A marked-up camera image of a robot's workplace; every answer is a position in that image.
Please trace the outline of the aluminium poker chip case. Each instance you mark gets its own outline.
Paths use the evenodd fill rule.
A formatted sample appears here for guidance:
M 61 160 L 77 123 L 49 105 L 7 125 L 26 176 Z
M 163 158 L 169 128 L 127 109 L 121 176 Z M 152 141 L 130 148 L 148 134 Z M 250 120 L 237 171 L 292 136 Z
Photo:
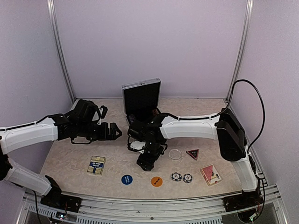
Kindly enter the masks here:
M 159 78 L 123 84 L 121 86 L 127 122 L 130 114 L 135 115 L 136 120 L 140 122 L 152 119 L 154 116 L 152 110 L 158 107 L 160 87 L 161 80 Z

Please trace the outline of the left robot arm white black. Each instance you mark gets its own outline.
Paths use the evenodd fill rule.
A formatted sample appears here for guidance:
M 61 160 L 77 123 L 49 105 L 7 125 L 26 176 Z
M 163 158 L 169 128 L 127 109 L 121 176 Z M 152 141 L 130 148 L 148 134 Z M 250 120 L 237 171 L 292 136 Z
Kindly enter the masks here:
M 0 179 L 31 189 L 59 208 L 65 196 L 56 181 L 24 168 L 9 158 L 9 153 L 31 145 L 83 137 L 87 144 L 116 140 L 122 132 L 115 123 L 104 122 L 108 108 L 80 99 L 74 108 L 62 114 L 47 115 L 31 123 L 0 129 Z

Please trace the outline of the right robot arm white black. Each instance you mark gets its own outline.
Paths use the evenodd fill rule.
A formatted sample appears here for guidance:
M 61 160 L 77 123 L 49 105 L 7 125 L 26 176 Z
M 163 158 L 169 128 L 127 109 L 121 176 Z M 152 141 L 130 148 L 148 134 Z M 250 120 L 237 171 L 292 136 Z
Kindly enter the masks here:
M 154 162 L 167 148 L 166 141 L 174 138 L 205 138 L 217 140 L 220 154 L 232 163 L 241 182 L 242 192 L 224 198 L 227 211 L 265 203 L 264 183 L 258 177 L 256 164 L 250 154 L 245 130 L 228 106 L 219 113 L 199 117 L 180 117 L 159 113 L 148 123 L 135 120 L 129 125 L 130 151 L 140 152 L 137 164 L 150 171 Z

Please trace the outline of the chip row in case front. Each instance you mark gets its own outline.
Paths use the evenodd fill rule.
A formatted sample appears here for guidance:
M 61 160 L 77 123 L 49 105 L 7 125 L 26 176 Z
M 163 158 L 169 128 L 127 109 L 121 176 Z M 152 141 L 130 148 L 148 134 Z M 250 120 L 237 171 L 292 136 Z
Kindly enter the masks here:
M 128 122 L 129 122 L 129 124 L 132 124 L 135 120 L 136 120 L 135 115 L 130 114 L 130 115 L 128 116 Z

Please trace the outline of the chip row in case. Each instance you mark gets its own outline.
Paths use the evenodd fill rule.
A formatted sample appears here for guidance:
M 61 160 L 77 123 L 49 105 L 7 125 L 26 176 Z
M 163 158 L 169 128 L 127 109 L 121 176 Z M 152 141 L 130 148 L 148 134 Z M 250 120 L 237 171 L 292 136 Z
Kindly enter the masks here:
M 154 110 L 152 110 L 152 114 L 153 114 L 153 115 L 157 115 L 157 114 L 159 114 L 159 112 L 158 112 L 157 109 L 154 109 Z
M 130 114 L 130 115 L 128 116 L 128 122 L 129 122 L 129 124 L 132 124 L 135 120 L 136 120 L 135 115 Z

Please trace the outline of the blue small blind button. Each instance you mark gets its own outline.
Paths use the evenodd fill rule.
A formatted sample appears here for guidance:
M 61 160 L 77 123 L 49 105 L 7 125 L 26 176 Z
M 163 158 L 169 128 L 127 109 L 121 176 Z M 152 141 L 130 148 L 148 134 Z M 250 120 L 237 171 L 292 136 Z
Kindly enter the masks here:
M 130 185 L 132 182 L 133 182 L 133 177 L 131 175 L 124 175 L 122 178 L 121 178 L 121 182 L 124 184 L 124 185 Z

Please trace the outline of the clear round dealer button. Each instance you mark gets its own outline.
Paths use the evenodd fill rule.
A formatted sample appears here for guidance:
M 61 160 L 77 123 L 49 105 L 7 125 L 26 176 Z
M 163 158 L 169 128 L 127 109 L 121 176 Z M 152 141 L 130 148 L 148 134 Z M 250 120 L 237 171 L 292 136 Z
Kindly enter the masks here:
M 169 156 L 172 160 L 177 161 L 177 160 L 180 160 L 180 158 L 182 157 L 182 153 L 181 153 L 181 151 L 178 150 L 178 149 L 171 149 L 171 150 L 169 151 L 168 156 Z

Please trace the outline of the blue white poker chip stack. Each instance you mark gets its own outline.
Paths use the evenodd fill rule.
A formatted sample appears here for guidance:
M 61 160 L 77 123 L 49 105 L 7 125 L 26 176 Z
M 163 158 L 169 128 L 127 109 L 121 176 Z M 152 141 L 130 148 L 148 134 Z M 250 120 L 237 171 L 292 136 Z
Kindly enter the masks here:
M 179 182 L 182 180 L 182 175 L 180 173 L 174 172 L 171 174 L 171 179 L 173 181 Z

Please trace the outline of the blue playing card box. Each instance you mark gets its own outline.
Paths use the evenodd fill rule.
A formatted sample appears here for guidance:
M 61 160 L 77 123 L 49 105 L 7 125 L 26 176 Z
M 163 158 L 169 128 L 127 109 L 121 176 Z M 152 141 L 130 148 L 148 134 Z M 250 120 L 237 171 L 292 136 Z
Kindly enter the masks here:
M 106 157 L 92 156 L 89 162 L 87 173 L 93 175 L 102 175 L 106 163 Z

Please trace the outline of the black pink triangular button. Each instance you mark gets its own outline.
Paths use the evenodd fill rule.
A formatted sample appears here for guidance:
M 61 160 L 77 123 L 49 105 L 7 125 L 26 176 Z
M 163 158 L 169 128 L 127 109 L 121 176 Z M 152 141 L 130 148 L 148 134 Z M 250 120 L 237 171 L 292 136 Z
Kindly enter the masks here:
M 198 159 L 199 149 L 188 150 L 186 153 L 191 156 L 194 160 Z

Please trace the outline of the red playing card deck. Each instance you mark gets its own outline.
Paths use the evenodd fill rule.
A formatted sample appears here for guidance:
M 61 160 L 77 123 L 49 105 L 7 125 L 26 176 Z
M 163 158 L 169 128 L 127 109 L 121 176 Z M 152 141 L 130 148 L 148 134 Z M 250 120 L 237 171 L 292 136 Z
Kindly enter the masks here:
M 200 172 L 208 186 L 215 185 L 222 181 L 221 176 L 213 164 L 201 168 Z

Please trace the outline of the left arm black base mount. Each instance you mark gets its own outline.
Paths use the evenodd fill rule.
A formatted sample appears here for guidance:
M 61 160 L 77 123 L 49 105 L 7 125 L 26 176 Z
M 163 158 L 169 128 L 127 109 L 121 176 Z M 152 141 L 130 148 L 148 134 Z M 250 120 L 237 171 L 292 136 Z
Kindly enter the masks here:
M 80 197 L 64 195 L 58 189 L 51 189 L 47 195 L 41 198 L 41 204 L 43 205 L 75 213 L 78 213 L 81 202 Z

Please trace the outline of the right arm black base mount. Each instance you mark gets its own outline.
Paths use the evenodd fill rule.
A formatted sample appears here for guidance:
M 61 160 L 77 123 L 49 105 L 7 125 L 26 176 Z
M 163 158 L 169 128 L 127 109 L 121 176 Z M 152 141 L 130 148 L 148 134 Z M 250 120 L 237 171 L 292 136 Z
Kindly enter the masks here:
M 226 212 L 245 209 L 256 205 L 256 196 L 253 192 L 242 192 L 234 196 L 227 196 L 223 198 Z

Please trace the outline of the left aluminium corner post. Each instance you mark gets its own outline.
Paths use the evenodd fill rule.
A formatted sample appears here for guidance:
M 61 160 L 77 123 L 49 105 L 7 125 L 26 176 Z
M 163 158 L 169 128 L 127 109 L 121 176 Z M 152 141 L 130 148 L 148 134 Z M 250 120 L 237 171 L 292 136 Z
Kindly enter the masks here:
M 63 79 L 64 79 L 64 82 L 66 84 L 66 89 L 67 89 L 67 92 L 69 94 L 70 100 L 71 100 L 72 103 L 74 103 L 75 100 L 76 100 L 76 96 L 75 96 L 75 93 L 74 93 L 74 90 L 73 90 L 73 86 L 72 86 L 72 83 L 71 83 L 69 72 L 67 70 L 65 56 L 64 56 L 64 53 L 63 53 L 63 47 L 62 47 L 62 43 L 61 43 L 61 40 L 60 40 L 57 16 L 56 16 L 56 11 L 55 11 L 55 2 L 53 0 L 47 0 L 47 7 L 48 7 L 48 12 L 49 12 L 52 32 L 53 32 L 53 35 L 54 35 L 57 55 L 58 55 L 59 63 L 60 63 L 62 74 L 63 74 Z

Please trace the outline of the aluminium corner post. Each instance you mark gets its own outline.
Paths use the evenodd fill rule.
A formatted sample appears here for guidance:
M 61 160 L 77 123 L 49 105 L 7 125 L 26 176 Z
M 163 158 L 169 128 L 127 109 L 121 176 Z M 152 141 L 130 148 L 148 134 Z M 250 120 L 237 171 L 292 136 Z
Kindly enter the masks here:
M 74 93 L 74 90 L 73 90 L 73 86 L 72 86 L 72 83 L 71 83 L 69 72 L 67 70 L 65 56 L 64 56 L 64 53 L 63 53 L 63 47 L 62 47 L 62 43 L 61 43 L 61 40 L 60 40 L 57 16 L 56 16 L 56 11 L 55 11 L 55 2 L 53 0 L 47 0 L 47 7 L 48 7 L 48 12 L 49 12 L 52 32 L 53 32 L 53 35 L 54 35 L 57 55 L 58 55 L 59 63 L 60 63 L 62 74 L 63 74 L 63 79 L 64 79 L 64 82 L 66 84 L 66 89 L 67 89 L 67 92 L 69 94 L 70 100 L 71 100 L 72 103 L 74 103 L 75 100 L 76 100 L 76 96 L 75 96 L 75 93 Z
M 233 70 L 232 80 L 231 80 L 229 90 L 228 90 L 228 93 L 226 96 L 227 102 L 229 102 L 231 99 L 233 84 L 238 79 L 238 76 L 240 73 L 242 60 L 243 60 L 243 56 L 244 56 L 244 52 L 245 52 L 245 48 L 246 48 L 246 42 L 247 42 L 247 38 L 248 38 L 248 32 L 249 32 L 249 28 L 250 28 L 250 21 L 251 21 L 251 16 L 252 16 L 253 5 L 254 5 L 253 0 L 247 0 L 246 11 L 245 11 L 245 16 L 244 16 L 244 23 L 243 23 L 243 28 L 242 28 L 241 41 L 240 41 L 237 58 L 236 58 L 236 62 L 235 62 L 234 70 Z

